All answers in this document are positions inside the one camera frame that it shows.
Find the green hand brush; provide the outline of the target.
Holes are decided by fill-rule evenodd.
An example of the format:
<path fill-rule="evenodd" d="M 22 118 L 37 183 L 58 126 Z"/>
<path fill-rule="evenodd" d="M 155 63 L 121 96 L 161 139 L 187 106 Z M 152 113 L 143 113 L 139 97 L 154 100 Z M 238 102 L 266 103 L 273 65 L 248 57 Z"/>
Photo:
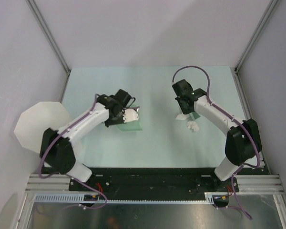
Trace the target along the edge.
<path fill-rule="evenodd" d="M 195 121 L 195 120 L 197 120 L 198 118 L 201 117 L 201 116 L 200 116 L 198 113 L 196 113 L 196 112 L 190 113 L 189 116 L 190 116 L 190 118 L 191 118 L 193 121 Z"/>

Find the green plastic dustpan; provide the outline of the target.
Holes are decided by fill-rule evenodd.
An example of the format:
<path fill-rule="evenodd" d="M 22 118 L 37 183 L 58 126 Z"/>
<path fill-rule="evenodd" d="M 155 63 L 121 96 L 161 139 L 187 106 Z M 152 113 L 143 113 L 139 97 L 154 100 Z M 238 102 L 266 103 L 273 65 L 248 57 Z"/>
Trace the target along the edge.
<path fill-rule="evenodd" d="M 139 109 L 139 111 L 140 111 L 140 106 L 134 106 L 134 107 L 130 107 L 130 108 Z M 117 125 L 117 128 L 121 131 L 124 131 L 124 132 L 142 131 L 142 129 L 143 129 L 142 124 L 140 122 L 140 119 L 139 119 L 139 121 L 135 121 L 135 122 L 119 124 L 119 125 Z"/>

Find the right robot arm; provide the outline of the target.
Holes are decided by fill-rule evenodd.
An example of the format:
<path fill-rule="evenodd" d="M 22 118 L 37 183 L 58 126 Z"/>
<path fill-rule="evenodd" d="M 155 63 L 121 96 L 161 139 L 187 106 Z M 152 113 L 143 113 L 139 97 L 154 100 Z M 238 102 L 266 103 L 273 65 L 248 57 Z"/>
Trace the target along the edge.
<path fill-rule="evenodd" d="M 184 115 L 196 112 L 208 119 L 226 136 L 225 158 L 214 170 L 215 177 L 210 179 L 211 188 L 222 191 L 227 187 L 227 179 L 249 159 L 257 156 L 262 150 L 258 124 L 253 119 L 243 120 L 228 116 L 208 101 L 207 92 L 201 88 L 194 90 L 185 80 L 173 83 L 172 88 Z"/>

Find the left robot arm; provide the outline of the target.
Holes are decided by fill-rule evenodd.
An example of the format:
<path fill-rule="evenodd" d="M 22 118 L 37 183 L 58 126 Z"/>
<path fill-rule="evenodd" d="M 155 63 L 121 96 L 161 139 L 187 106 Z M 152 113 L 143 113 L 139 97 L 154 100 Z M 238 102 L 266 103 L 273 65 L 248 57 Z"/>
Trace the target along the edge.
<path fill-rule="evenodd" d="M 42 136 L 38 171 L 41 172 L 44 164 L 47 164 L 54 169 L 55 174 L 79 180 L 84 190 L 92 190 L 96 179 L 92 171 L 78 161 L 75 146 L 100 124 L 110 127 L 138 121 L 138 111 L 132 107 L 135 100 L 122 89 L 112 95 L 96 94 L 92 107 L 78 118 L 58 130 L 46 129 Z"/>

